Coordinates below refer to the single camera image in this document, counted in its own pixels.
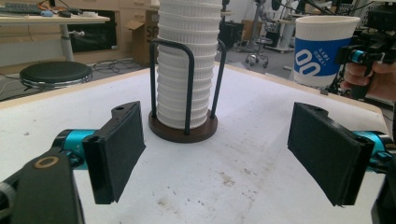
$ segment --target blue and white paper cup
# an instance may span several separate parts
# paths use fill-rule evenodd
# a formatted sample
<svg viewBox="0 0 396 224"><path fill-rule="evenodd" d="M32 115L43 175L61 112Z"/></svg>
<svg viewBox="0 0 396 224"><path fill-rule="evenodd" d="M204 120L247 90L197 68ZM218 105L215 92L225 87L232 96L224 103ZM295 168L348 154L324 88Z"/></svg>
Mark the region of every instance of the blue and white paper cup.
<svg viewBox="0 0 396 224"><path fill-rule="evenodd" d="M296 20L294 80L323 88L332 84L340 70L334 62L337 50L347 46L358 17L308 16Z"/></svg>

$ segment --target desk leg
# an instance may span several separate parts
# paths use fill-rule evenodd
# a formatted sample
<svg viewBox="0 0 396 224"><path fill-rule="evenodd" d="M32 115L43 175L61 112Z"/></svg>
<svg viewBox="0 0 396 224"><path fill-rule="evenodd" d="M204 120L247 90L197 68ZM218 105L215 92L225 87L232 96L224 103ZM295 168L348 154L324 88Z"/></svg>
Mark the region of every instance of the desk leg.
<svg viewBox="0 0 396 224"><path fill-rule="evenodd" d="M66 24L62 24L60 26L62 32L62 48L64 49L64 57L68 62L73 62L74 56L73 56L72 44L70 42L69 30L67 29Z"/></svg>

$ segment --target cardboard box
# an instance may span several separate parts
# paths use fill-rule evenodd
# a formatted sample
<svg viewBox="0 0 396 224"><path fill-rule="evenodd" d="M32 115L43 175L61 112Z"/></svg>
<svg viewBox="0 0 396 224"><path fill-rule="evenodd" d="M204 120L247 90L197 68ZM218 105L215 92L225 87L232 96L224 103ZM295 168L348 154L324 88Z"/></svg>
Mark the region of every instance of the cardboard box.
<svg viewBox="0 0 396 224"><path fill-rule="evenodd" d="M243 40L250 40L251 31L253 29L254 21L242 20L241 23L244 24L244 32L243 32L242 39ZM261 21L257 21L256 30L255 30L256 33L255 33L254 36L260 36L260 32L261 31L262 31L262 22Z"/></svg>
<svg viewBox="0 0 396 224"><path fill-rule="evenodd" d="M158 10L146 10L146 19L142 21L128 21L124 26L132 30L132 57L140 65L149 65L149 44L158 35ZM158 51L155 49L155 60Z"/></svg>

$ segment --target round wooden base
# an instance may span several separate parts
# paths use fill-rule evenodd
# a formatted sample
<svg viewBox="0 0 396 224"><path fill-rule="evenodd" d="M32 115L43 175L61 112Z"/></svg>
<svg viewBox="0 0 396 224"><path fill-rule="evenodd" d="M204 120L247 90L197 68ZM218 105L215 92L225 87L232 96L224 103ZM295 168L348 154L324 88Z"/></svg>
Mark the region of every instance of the round wooden base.
<svg viewBox="0 0 396 224"><path fill-rule="evenodd" d="M218 128L218 118L215 116L211 119L210 110L207 111L206 122L194 129L190 129L190 134L184 134L184 129L169 128L162 124L157 118L151 117L151 112L148 115L148 126L159 137L176 143L196 143L201 142L211 137Z"/></svg>

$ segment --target gray floor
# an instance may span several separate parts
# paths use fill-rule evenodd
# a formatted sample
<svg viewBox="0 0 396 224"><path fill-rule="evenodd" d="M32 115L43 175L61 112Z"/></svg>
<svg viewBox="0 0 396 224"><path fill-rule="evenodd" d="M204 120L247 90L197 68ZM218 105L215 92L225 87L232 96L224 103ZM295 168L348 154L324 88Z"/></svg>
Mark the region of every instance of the gray floor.
<svg viewBox="0 0 396 224"><path fill-rule="evenodd" d="M246 57L249 52L246 49L251 48L232 48L227 52L226 63L241 67L247 70L251 70L260 74L269 73L278 77L292 80L290 75L290 70L285 69L286 67L292 67L293 65L293 51L280 52L272 49L265 49L264 54L268 56L269 63L266 68L262 66L262 62L259 62L253 66L246 63ZM216 57L216 61L219 62L220 54ZM119 60L110 62L100 62L96 64L90 64L92 67L92 80L97 80L106 77L118 76L121 74L133 72L145 67L141 67L133 62L133 60ZM28 89L24 87L19 81L19 75L6 75L0 76L0 102L10 99L15 99L18 97L23 97L31 94L36 94L42 92L37 89ZM393 112L389 106L377 105L380 107L384 114L385 122L387 123L389 134L392 133L392 117Z"/></svg>

